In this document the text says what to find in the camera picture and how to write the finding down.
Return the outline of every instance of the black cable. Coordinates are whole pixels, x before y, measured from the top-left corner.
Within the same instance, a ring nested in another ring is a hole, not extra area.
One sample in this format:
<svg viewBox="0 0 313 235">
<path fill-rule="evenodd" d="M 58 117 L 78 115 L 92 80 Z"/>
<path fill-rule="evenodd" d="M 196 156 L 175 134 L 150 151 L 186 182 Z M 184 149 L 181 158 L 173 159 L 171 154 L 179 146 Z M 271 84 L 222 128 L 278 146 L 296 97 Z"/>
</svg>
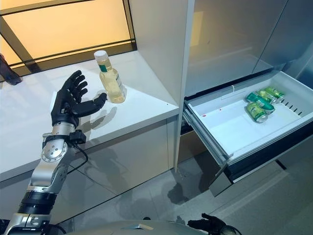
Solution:
<svg viewBox="0 0 313 235">
<path fill-rule="evenodd" d="M 44 227 L 44 229 L 43 229 L 41 235 L 45 235 L 45 234 L 49 233 L 49 232 L 50 232 L 50 229 L 49 229 L 49 228 L 51 228 L 51 227 L 61 230 L 63 234 L 66 234 L 66 233 L 67 233 L 67 232 L 65 231 L 65 229 L 62 228 L 60 225 L 57 225 L 57 224 L 47 224 L 47 225 Z"/>
<path fill-rule="evenodd" d="M 88 155 L 87 153 L 85 153 L 85 151 L 83 149 L 81 149 L 77 144 L 73 144 L 75 148 L 77 148 L 79 151 L 82 152 L 82 154 L 85 156 L 86 160 L 81 163 L 79 166 L 75 167 L 74 169 L 70 170 L 67 174 L 72 173 L 74 170 L 77 170 L 78 168 L 80 168 L 83 164 L 85 164 L 86 162 L 88 162 Z"/>
<path fill-rule="evenodd" d="M 242 234 L 241 234 L 241 232 L 240 232 L 238 229 L 236 229 L 235 227 L 233 227 L 233 226 L 230 226 L 230 225 L 225 225 L 225 226 L 222 228 L 222 230 L 223 230 L 224 228 L 230 228 L 230 229 L 233 229 L 233 230 L 235 230 L 236 232 L 238 232 L 238 233 L 239 233 L 239 235 L 242 235 Z"/>
</svg>

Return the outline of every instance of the white bottle cap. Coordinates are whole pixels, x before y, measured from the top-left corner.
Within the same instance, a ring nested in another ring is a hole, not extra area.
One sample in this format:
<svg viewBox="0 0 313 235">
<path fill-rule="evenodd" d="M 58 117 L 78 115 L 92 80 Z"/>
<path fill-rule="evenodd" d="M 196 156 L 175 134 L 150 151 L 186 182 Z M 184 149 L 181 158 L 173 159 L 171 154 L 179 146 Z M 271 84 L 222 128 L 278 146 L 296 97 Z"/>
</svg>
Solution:
<svg viewBox="0 0 313 235">
<path fill-rule="evenodd" d="M 109 58 L 108 54 L 105 50 L 98 50 L 93 55 L 94 55 L 96 61 L 104 61 L 104 60 L 107 60 Z"/>
</svg>

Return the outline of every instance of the white countertop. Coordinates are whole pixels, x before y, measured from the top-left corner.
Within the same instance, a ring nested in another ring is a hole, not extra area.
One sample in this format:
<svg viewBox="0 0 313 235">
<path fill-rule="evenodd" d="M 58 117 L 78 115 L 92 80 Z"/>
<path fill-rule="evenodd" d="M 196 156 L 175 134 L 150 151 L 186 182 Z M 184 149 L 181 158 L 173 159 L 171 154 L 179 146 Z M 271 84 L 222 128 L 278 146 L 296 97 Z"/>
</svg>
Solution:
<svg viewBox="0 0 313 235">
<path fill-rule="evenodd" d="M 178 114 L 179 108 L 138 51 L 110 57 L 127 89 L 121 104 L 106 102 L 97 113 L 81 118 L 89 148 Z M 104 91 L 94 60 L 31 74 L 0 90 L 0 181 L 34 169 L 42 134 L 51 132 L 50 103 L 65 80 L 81 70 L 88 82 L 83 101 Z"/>
</svg>

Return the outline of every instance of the drawer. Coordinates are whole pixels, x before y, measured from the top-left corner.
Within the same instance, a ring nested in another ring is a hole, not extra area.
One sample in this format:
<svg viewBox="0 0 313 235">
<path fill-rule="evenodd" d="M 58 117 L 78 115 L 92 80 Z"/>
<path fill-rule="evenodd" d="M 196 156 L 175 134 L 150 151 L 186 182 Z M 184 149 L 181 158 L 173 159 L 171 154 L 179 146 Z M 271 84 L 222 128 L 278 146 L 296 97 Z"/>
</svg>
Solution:
<svg viewBox="0 0 313 235">
<path fill-rule="evenodd" d="M 245 110 L 245 97 L 267 86 L 282 91 L 285 99 L 274 104 L 275 112 L 264 123 L 256 123 Z M 271 71 L 186 98 L 183 118 L 220 166 L 219 174 L 234 183 L 313 134 L 313 90 L 281 71 Z"/>
</svg>

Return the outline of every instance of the green can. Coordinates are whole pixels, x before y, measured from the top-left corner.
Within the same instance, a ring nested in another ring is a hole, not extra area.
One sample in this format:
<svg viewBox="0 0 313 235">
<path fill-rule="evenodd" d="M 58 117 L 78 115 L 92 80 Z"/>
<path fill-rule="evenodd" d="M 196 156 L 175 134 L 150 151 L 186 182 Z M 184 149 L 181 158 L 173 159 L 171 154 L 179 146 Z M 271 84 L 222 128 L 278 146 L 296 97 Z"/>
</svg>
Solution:
<svg viewBox="0 0 313 235">
<path fill-rule="evenodd" d="M 270 104 L 273 104 L 277 101 L 277 98 L 275 96 L 269 94 L 265 90 L 259 90 L 257 93 L 260 97 L 262 97 L 264 100 L 266 100 Z"/>
<path fill-rule="evenodd" d="M 250 114 L 250 116 L 258 123 L 265 122 L 268 119 L 265 111 L 256 103 L 252 102 L 246 106 L 246 110 Z"/>
<path fill-rule="evenodd" d="M 267 114 L 271 114 L 275 111 L 274 106 L 268 103 L 265 99 L 259 96 L 256 92 L 251 92 L 247 97 L 247 101 L 257 103 Z"/>
<path fill-rule="evenodd" d="M 285 94 L 282 93 L 281 91 L 277 90 L 274 87 L 266 87 L 265 91 L 273 96 L 275 96 L 277 98 L 277 103 L 280 103 L 284 98 L 285 98 Z"/>
</svg>

